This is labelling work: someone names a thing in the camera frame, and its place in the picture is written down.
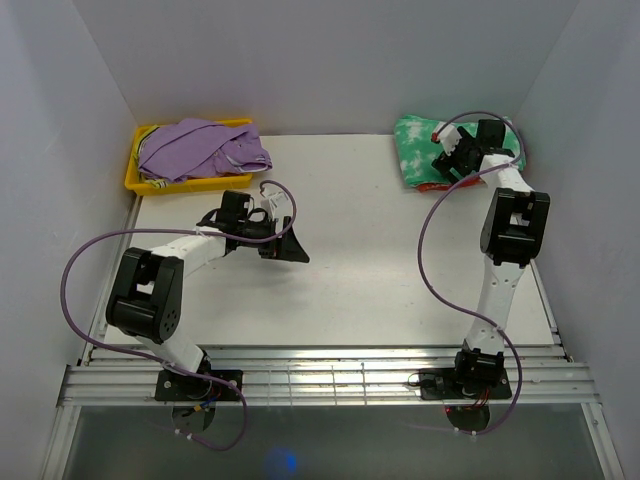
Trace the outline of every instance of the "white backdrop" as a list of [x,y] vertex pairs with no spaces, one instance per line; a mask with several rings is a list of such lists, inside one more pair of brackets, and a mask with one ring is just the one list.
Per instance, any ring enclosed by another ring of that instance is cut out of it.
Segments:
[[[82,345],[60,275],[80,243],[124,222],[134,120],[68,1],[0,2],[0,64],[0,478],[32,480]],[[112,247],[89,252],[70,285],[85,329]]]
[[627,478],[640,478],[639,78],[640,4],[582,0],[516,118],[528,180],[551,195],[540,272]]
[[74,0],[140,124],[390,133],[515,115],[577,0]]

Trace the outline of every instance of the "green tie-dye cloth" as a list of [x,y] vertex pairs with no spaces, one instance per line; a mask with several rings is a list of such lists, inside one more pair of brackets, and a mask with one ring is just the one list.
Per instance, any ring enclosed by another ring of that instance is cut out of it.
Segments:
[[[431,141],[431,134],[439,120],[429,120],[428,118],[407,115],[396,122],[393,130],[396,140],[396,150],[400,160],[400,169],[404,180],[410,187],[417,187],[420,190],[442,189],[450,185],[450,182],[431,166],[431,163],[442,153],[442,146]],[[475,136],[478,124],[456,123],[462,126]],[[504,148],[508,148],[515,155],[520,148],[518,139],[514,133],[507,128],[504,138]],[[524,155],[518,162],[520,171],[524,168]]]

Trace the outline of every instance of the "yellow tray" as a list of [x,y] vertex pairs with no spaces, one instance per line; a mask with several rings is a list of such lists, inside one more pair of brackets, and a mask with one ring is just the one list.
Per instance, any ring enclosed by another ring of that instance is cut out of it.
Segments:
[[[238,127],[251,123],[250,118],[237,118],[233,120],[216,120],[228,127]],[[175,183],[167,185],[164,188],[156,188],[150,183],[144,181],[144,177],[138,172],[138,166],[133,158],[135,153],[135,145],[151,126],[139,127],[133,139],[131,154],[129,155],[129,165],[127,166],[127,175],[124,177],[124,186],[128,190],[133,190],[138,195],[166,195],[169,193],[190,193],[190,192],[207,192],[209,190],[226,190],[229,188],[247,188],[251,184],[253,174],[245,173],[243,175],[226,175],[216,178],[193,178],[184,183]]]

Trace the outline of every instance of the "fabric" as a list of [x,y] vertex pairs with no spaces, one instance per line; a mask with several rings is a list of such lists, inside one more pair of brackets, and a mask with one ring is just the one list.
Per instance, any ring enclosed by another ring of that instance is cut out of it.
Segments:
[[170,183],[189,178],[261,172],[272,167],[255,125],[240,127],[187,118],[157,127],[140,140],[138,171]]
[[[439,120],[407,115],[398,120],[394,128],[396,150],[404,180],[410,187],[418,188],[421,191],[446,190],[451,185],[451,182],[431,166],[431,163],[442,153],[442,146],[431,141],[431,134],[438,123],[440,123]],[[475,122],[454,125],[466,128],[473,136],[478,129],[478,124]],[[511,150],[515,155],[520,151],[517,137],[508,128],[503,147]],[[518,168],[522,170],[524,166],[525,158],[523,155],[518,162]],[[477,179],[468,185],[480,182],[481,180]]]

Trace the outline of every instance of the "purple shirt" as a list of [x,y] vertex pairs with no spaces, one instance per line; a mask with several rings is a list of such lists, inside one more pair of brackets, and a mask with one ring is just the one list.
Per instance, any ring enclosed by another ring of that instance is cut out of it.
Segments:
[[271,167],[255,125],[230,128],[197,118],[158,128],[145,140],[138,161],[140,173],[172,183]]

